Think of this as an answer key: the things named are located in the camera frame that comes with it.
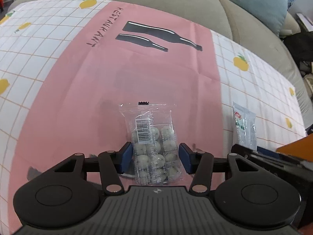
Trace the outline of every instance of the barcode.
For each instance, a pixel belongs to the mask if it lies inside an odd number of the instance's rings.
[[[149,119],[136,119],[138,144],[149,144],[152,140],[151,124]]]

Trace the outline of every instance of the ribbed gray panel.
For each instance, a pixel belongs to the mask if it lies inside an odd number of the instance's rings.
[[[90,219],[71,228],[47,231],[24,226],[16,235],[296,235],[286,226],[252,231],[223,219],[209,199],[186,193],[184,187],[133,186],[108,197]]]

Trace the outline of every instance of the sofa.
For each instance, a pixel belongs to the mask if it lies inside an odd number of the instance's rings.
[[[10,9],[31,0],[14,0]],[[284,75],[296,89],[306,128],[313,124],[313,107],[300,72],[283,42],[254,16],[230,0],[116,0],[162,10],[203,25],[249,49]],[[288,13],[283,30],[300,27]]]

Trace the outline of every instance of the lemon print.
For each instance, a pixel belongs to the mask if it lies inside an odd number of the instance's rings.
[[[234,57],[234,65],[242,71],[247,71],[249,69],[249,64],[247,63],[247,60],[244,56],[240,54],[237,57]]]
[[[293,89],[291,87],[289,88],[289,92],[290,92],[291,96],[295,96],[295,91],[293,91]]]
[[[285,118],[286,119],[286,124],[288,126],[288,128],[292,128],[292,123],[290,122],[290,119],[289,118]]]
[[[97,4],[97,0],[84,0],[80,3],[79,7],[81,9],[90,8]]]
[[[20,26],[18,27],[18,29],[15,30],[15,33],[19,32],[19,31],[22,30],[22,29],[25,29],[27,26],[30,26],[31,24],[32,24],[32,23],[30,23],[30,22],[26,22],[26,23],[20,25]]]
[[[4,23],[5,21],[7,21],[7,20],[13,15],[14,12],[15,12],[15,11],[11,11],[10,13],[7,13],[7,14],[4,16],[4,18],[0,20],[0,25],[1,25],[2,23]]]
[[[4,91],[7,89],[7,87],[10,85],[9,81],[7,79],[1,79],[0,80],[0,95],[4,93]]]

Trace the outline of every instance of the transparent plastic packaging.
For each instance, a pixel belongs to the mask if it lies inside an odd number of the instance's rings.
[[[256,151],[255,114],[250,110],[233,103],[234,136],[233,145],[239,144]]]
[[[167,105],[120,105],[133,144],[138,185],[162,184],[181,177],[178,143]]]

